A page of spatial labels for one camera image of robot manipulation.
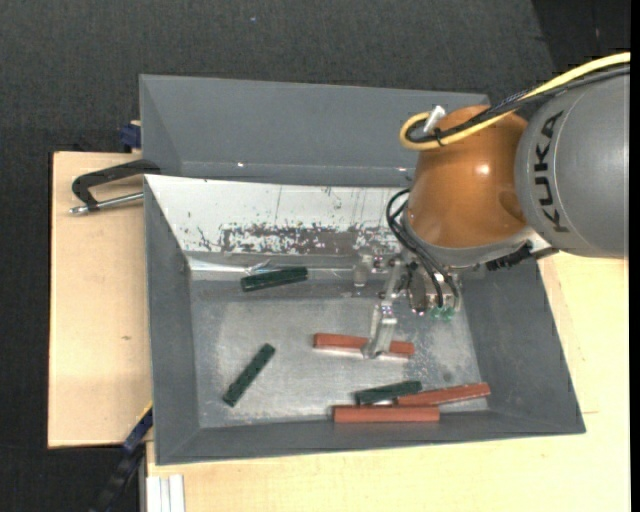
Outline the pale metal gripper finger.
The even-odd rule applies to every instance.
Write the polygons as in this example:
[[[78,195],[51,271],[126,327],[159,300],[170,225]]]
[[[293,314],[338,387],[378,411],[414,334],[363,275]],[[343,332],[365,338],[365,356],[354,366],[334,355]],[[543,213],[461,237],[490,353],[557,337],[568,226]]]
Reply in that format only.
[[[361,348],[361,353],[364,358],[374,358],[377,354],[378,348],[378,329],[382,320],[382,310],[379,304],[376,304],[372,309],[370,331],[367,342]]]
[[[397,318],[392,308],[390,306],[380,306],[383,316],[378,329],[378,348],[375,357],[389,351],[397,324]]]

